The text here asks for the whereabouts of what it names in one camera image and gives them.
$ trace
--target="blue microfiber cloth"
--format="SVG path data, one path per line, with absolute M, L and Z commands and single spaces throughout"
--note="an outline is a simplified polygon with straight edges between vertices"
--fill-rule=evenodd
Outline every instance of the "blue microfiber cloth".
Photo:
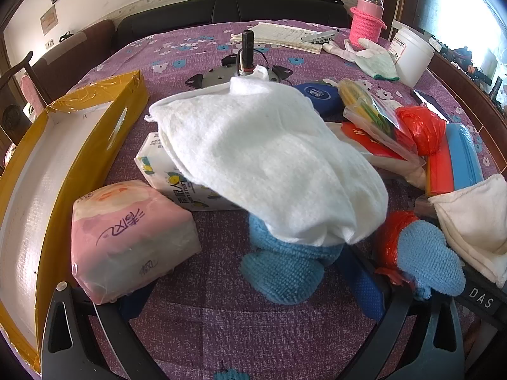
M 444 234 L 426 221 L 414 221 L 400 232 L 397 265 L 414 278 L 417 298 L 429 299 L 432 288 L 449 296 L 465 289 L 458 255 L 447 247 Z
M 268 300 L 298 304 L 308 299 L 324 276 L 324 267 L 340 255 L 343 244 L 315 247 L 273 237 L 264 222 L 250 214 L 250 243 L 258 250 L 243 257 L 244 278 Z

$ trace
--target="table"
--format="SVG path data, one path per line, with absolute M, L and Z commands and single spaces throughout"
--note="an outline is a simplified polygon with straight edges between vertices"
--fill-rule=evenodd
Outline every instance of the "table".
M 280 24 L 325 31 L 330 27 L 280 20 Z M 230 43 L 257 22 L 199 26 L 146 37 L 136 41 L 91 70 L 77 85 L 85 86 L 112 75 L 140 69 L 150 93 L 149 105 L 166 96 L 192 90 L 184 82 L 196 73 L 220 65 L 220 60 L 241 47 Z M 343 46 L 347 32 L 337 41 Z M 270 64 L 293 70 L 290 81 L 303 82 L 333 77 L 350 78 L 374 95 L 415 105 L 410 90 L 400 82 L 376 81 L 355 64 L 331 55 L 316 55 L 279 45 L 256 44 Z M 262 58 L 256 55 L 256 61 Z M 446 89 L 426 71 L 416 86 L 437 99 L 453 121 L 472 133 L 485 177 L 496 173 L 493 159 L 472 123 Z M 154 123 L 141 117 L 118 153 L 106 183 L 141 179 L 134 157 Z M 389 209 L 412 209 L 422 192 L 401 180 L 386 182 Z M 334 378 L 356 353 L 374 322 L 359 309 L 338 272 L 329 268 L 323 283 L 305 303 L 286 307 L 268 302 L 242 278 L 239 263 L 250 252 L 247 214 L 244 211 L 194 213 L 202 253 L 174 273 L 159 279 L 142 314 L 131 321 L 133 329 L 153 358 L 171 379 L 214 379 L 224 369 L 247 373 L 235 380 L 324 380 Z M 360 243 L 368 251 L 370 242 Z M 458 307 L 465 331 L 473 315 Z M 96 333 L 112 369 L 121 368 Z M 392 361 L 392 370 L 408 339 L 406 324 Z

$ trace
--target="pink thermos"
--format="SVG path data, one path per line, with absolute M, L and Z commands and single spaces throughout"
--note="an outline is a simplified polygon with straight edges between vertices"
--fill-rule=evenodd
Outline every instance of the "pink thermos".
M 382 0 L 358 0 L 357 8 L 376 18 L 382 18 L 384 13 Z

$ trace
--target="white towel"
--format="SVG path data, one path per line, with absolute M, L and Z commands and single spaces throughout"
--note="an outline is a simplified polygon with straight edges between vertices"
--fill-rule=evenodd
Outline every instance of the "white towel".
M 190 181 L 262 219 L 273 236 L 354 244 L 385 219 L 387 191 L 295 88 L 252 76 L 154 103 L 164 149 Z
M 451 248 L 502 288 L 507 279 L 507 183 L 495 174 L 428 199 Z

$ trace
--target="pink tissue package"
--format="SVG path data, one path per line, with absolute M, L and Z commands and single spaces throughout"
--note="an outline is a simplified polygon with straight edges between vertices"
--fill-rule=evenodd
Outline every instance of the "pink tissue package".
M 192 214 L 140 180 L 74 203 L 72 274 L 95 304 L 149 284 L 200 250 Z

